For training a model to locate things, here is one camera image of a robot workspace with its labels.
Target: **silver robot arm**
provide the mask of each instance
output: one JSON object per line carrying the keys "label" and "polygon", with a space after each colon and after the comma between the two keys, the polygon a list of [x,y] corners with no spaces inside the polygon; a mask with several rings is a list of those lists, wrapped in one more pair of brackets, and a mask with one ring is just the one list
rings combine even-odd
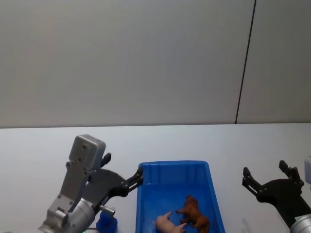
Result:
{"label": "silver robot arm", "polygon": [[87,134],[75,138],[62,188],[45,221],[38,230],[23,233],[82,233],[100,210],[114,215],[105,203],[114,196],[126,197],[141,185],[142,169],[128,180],[102,169],[111,159],[110,153],[103,157],[105,147],[104,142]]}
{"label": "silver robot arm", "polygon": [[[287,179],[272,180],[261,185],[251,175],[247,167],[243,170],[242,185],[256,196],[259,202],[275,206],[290,233],[311,233],[311,208],[301,197],[304,182],[296,167],[288,167],[281,160],[279,168]],[[305,160],[306,181],[311,181],[311,158]]]}

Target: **toy pig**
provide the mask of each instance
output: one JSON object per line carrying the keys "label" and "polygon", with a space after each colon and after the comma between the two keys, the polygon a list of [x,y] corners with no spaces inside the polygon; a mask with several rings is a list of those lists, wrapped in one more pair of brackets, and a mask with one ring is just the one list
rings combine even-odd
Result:
{"label": "toy pig", "polygon": [[179,226],[175,226],[170,220],[169,217],[172,212],[168,212],[165,215],[160,215],[156,218],[156,221],[153,221],[152,224],[155,225],[156,229],[161,233],[183,233],[186,230],[183,228],[186,226],[186,223],[183,223]]}

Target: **blue container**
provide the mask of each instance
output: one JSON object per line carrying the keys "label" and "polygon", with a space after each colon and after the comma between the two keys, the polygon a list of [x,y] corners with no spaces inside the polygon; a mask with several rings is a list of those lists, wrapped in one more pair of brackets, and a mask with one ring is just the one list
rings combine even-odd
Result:
{"label": "blue container", "polygon": [[[141,163],[144,182],[138,188],[136,233],[156,233],[152,224],[157,216],[173,211],[170,220],[179,225],[187,195],[199,201],[200,211],[210,221],[209,233],[225,233],[208,163],[204,161],[166,161]],[[198,233],[189,224],[187,233]]]}
{"label": "blue container", "polygon": [[108,213],[102,211],[96,229],[99,233],[114,233],[117,231],[118,221],[115,217],[110,216]]}

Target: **blue bottle cap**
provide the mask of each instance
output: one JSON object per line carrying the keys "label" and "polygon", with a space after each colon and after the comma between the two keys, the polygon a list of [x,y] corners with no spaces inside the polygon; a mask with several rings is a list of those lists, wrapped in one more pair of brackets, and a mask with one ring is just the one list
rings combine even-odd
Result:
{"label": "blue bottle cap", "polygon": [[96,229],[100,233],[114,233],[117,230],[118,221],[115,217],[106,212],[101,212],[100,218],[96,223]]}

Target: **gray wall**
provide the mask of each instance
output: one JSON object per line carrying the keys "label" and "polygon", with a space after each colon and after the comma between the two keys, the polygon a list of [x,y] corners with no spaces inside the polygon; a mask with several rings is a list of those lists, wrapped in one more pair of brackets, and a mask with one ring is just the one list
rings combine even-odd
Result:
{"label": "gray wall", "polygon": [[[235,123],[253,0],[0,1],[0,127]],[[311,121],[308,0],[257,0],[238,123]]]}
{"label": "gray wall", "polygon": [[238,123],[311,122],[310,10],[310,0],[257,0]]}

